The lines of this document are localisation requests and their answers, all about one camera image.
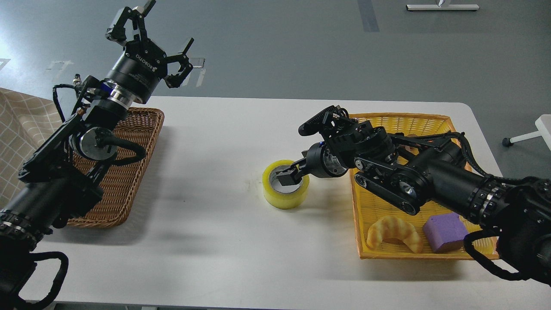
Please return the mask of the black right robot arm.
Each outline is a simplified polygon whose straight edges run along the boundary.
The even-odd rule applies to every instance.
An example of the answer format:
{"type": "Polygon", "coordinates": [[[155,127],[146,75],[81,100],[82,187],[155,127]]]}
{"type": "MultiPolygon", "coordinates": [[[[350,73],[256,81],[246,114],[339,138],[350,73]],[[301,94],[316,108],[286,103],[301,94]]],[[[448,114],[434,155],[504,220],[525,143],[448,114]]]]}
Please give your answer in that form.
{"type": "Polygon", "coordinates": [[[504,280],[550,284],[550,180],[502,178],[476,163],[464,133],[407,137],[329,106],[298,129],[321,134],[303,158],[276,175],[283,186],[307,175],[338,178],[357,168],[356,184],[406,214],[436,202],[480,231],[464,240],[466,252],[504,280]]]}

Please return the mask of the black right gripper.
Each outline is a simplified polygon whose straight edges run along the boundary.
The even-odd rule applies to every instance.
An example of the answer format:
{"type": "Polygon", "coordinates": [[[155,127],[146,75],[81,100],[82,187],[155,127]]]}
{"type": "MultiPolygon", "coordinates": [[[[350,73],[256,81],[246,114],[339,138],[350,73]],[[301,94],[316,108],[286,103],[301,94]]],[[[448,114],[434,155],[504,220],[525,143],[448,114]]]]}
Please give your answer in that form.
{"type": "Polygon", "coordinates": [[[347,172],[325,144],[311,145],[305,158],[297,161],[284,159],[275,164],[277,179],[282,186],[307,184],[309,177],[306,174],[317,178],[339,178],[347,172]]]}

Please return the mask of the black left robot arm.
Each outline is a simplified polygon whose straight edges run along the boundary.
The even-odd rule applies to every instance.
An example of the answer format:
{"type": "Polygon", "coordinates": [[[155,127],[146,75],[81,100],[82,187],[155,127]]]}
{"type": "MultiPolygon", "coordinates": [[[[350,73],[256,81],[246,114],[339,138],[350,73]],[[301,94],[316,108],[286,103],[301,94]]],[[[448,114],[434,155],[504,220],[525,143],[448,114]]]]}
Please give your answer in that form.
{"type": "Polygon", "coordinates": [[[1,308],[43,310],[57,298],[68,271],[69,259],[60,251],[36,253],[35,248],[53,228],[86,215],[102,200],[100,183],[110,167],[142,161],[146,149],[114,134],[118,122],[136,102],[146,104],[155,87],[165,81],[178,88],[193,70],[187,51],[168,56],[147,35],[145,17],[155,1],[120,9],[105,33],[120,44],[122,55],[99,80],[78,74],[72,84],[53,86],[53,101],[62,115],[57,90],[69,88],[77,98],[71,116],[23,163],[18,179],[22,191],[1,210],[1,308]],[[20,291],[39,261],[57,259],[60,267],[49,293],[26,302],[20,291]]]}

